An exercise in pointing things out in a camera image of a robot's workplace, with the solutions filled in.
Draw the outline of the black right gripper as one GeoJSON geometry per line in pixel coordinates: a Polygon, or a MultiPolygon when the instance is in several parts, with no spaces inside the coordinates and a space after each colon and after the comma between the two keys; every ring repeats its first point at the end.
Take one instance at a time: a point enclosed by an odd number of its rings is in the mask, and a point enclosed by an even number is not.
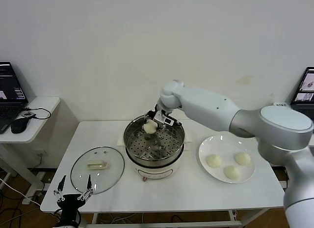
{"type": "MultiPolygon", "coordinates": [[[[144,116],[143,125],[149,124],[151,120],[172,120],[172,109],[163,104],[156,104],[153,110],[149,110],[144,116]]],[[[157,127],[158,135],[168,135],[170,126],[167,124],[159,124],[157,127]]]]}

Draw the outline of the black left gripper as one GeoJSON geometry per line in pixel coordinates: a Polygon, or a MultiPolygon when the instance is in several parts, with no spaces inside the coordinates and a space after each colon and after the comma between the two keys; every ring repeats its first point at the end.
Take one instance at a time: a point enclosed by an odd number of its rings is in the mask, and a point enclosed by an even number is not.
{"type": "Polygon", "coordinates": [[[87,201],[93,195],[91,175],[88,177],[86,191],[81,194],[63,195],[63,188],[66,180],[66,175],[62,177],[58,187],[54,190],[54,195],[57,197],[57,205],[61,209],[61,221],[76,221],[77,211],[83,206],[83,201],[87,201]]]}

